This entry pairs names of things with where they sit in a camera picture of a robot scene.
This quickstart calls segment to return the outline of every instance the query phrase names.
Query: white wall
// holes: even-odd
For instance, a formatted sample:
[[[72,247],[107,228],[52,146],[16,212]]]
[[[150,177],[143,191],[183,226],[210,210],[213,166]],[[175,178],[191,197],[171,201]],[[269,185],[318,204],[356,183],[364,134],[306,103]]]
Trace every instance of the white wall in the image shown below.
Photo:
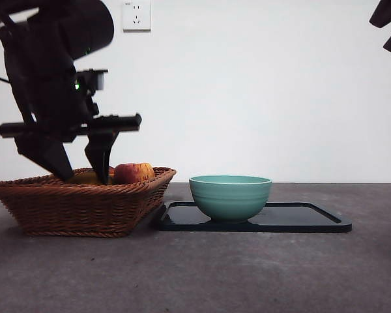
[[[104,2],[113,42],[77,69],[109,69],[101,113],[143,116],[112,166],[168,166],[174,181],[391,182],[391,25],[368,22],[378,0],[152,0],[151,33],[123,33],[124,1]],[[0,123],[20,120],[0,83]],[[86,143],[66,146],[75,168]],[[0,138],[0,180],[45,173]]]

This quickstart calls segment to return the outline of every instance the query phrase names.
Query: brown woven basket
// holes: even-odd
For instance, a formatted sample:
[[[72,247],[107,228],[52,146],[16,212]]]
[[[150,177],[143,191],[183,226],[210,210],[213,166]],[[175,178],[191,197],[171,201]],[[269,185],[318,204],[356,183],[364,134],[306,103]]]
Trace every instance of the brown woven basket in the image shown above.
[[[122,237],[162,205],[176,173],[154,171],[155,178],[129,185],[66,185],[54,175],[1,181],[0,201],[27,235]]]

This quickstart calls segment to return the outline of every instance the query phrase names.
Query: teal bowl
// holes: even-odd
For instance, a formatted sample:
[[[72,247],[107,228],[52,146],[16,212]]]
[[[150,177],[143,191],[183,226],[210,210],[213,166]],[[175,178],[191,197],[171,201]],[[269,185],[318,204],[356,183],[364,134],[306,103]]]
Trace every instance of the teal bowl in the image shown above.
[[[201,212],[217,222],[245,222],[268,201],[272,181],[252,176],[210,175],[190,178]]]

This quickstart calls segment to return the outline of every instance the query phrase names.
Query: basket rim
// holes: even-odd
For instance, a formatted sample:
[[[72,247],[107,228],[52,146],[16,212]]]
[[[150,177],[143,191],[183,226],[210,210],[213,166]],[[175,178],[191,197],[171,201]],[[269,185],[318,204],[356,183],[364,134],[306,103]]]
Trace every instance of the basket rim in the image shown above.
[[[82,172],[90,170],[90,168],[79,168],[75,169],[74,172]],[[56,178],[54,175],[43,175],[43,176],[36,176],[36,177],[29,177],[25,179],[17,179],[13,181],[0,181],[0,189],[2,188],[11,188],[12,190],[20,189],[24,190],[24,192],[29,192],[28,190],[38,190],[38,188],[41,188],[41,190],[48,190],[50,192],[52,191],[63,191],[66,193],[71,192],[125,192],[125,193],[136,193],[136,192],[144,192],[153,188],[156,188],[158,185],[161,185],[164,183],[164,181],[171,179],[172,176],[176,174],[177,171],[175,171],[172,168],[167,167],[154,167],[154,170],[162,171],[158,175],[155,175],[155,177],[148,179],[146,181],[140,181],[132,184],[127,185],[71,185],[71,184],[64,184],[64,183],[24,183],[25,181],[43,181],[43,180],[52,180],[55,179],[58,181],[58,178]]]

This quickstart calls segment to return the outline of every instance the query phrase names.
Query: bowl rim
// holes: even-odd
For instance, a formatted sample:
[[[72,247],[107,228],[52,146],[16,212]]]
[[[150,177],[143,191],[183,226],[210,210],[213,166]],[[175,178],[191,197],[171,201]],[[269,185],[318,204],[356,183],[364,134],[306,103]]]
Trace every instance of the bowl rim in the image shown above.
[[[256,179],[264,179],[265,181],[259,181],[256,183],[219,183],[219,182],[211,182],[211,181],[201,181],[202,177],[245,177],[245,178],[256,178]],[[259,176],[250,176],[250,175],[200,175],[200,176],[194,176],[189,179],[189,181],[193,181],[196,183],[203,183],[203,184],[212,184],[212,185],[264,185],[264,184],[271,184],[272,179],[271,178],[265,178],[265,177],[259,177]]]

